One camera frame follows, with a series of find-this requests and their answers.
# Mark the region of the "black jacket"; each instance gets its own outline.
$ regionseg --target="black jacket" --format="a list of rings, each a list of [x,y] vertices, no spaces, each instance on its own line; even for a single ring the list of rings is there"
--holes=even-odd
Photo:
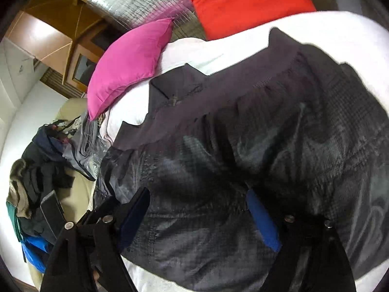
[[[29,236],[42,236],[54,245],[56,238],[43,216],[40,203],[52,190],[70,188],[73,177],[65,173],[65,162],[54,162],[33,142],[27,146],[22,158],[27,163],[23,172],[23,184],[32,217],[19,218],[21,229]]]
[[[276,254],[248,188],[333,220],[355,279],[389,258],[388,116],[350,66],[273,29],[267,49],[223,71],[153,79],[149,111],[123,123],[94,194],[124,203],[149,188],[132,262],[195,291],[258,291]]]

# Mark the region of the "pink pillow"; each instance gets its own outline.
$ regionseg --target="pink pillow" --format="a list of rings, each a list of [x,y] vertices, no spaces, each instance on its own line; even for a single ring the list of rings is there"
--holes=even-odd
[[[172,37],[172,19],[139,26],[104,53],[88,85],[88,112],[96,119],[130,85],[154,75],[162,49]]]

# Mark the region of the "wooden frame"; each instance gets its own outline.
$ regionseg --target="wooden frame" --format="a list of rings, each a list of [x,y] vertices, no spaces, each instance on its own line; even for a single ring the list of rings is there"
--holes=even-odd
[[[13,277],[15,282],[16,282],[16,285],[19,287],[19,288],[23,288],[23,291],[28,291],[28,292],[38,292],[38,290],[36,289],[36,287],[33,287],[32,285],[29,285],[19,279],[16,279],[15,277]]]
[[[101,56],[104,54],[104,50],[96,46],[92,42],[92,39],[107,27],[108,23],[106,22],[97,24],[80,39],[79,43],[74,48],[70,60],[69,73],[65,82],[77,88],[81,92],[86,92],[87,86],[74,78],[74,74],[79,63],[79,58],[81,55],[83,55],[94,63],[97,63],[100,60]]]

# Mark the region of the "blue fabric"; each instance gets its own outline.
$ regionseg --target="blue fabric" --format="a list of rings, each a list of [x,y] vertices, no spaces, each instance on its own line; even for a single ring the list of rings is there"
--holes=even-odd
[[[21,244],[24,255],[30,264],[32,264],[40,273],[45,273],[46,266],[43,264],[38,254],[35,253],[33,249],[31,249],[30,244],[25,241],[21,242]]]
[[[49,252],[49,242],[42,238],[42,237],[32,237],[32,236],[28,236],[25,238],[25,241],[30,243],[31,245],[34,245],[35,247],[39,248],[40,250],[43,250],[47,253],[50,253]]]
[[[262,235],[263,243],[273,251],[278,252],[281,249],[281,242],[277,226],[253,190],[247,192],[246,203]]]

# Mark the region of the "bed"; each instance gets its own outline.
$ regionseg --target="bed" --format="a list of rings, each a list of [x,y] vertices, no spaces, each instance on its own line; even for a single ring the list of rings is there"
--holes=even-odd
[[[349,12],[293,15],[211,42],[196,38],[180,39],[165,48],[157,75],[185,63],[207,75],[225,69],[266,48],[273,27],[278,27],[299,42],[315,44],[338,63],[349,63],[367,89],[389,111],[389,32],[374,21]],[[106,112],[100,133],[108,142],[114,140],[122,121],[133,125],[143,122],[148,111],[148,82],[146,80],[131,87]],[[187,291],[127,260],[124,262],[138,291]],[[388,267],[389,260],[359,278],[356,281],[357,291],[372,292]]]

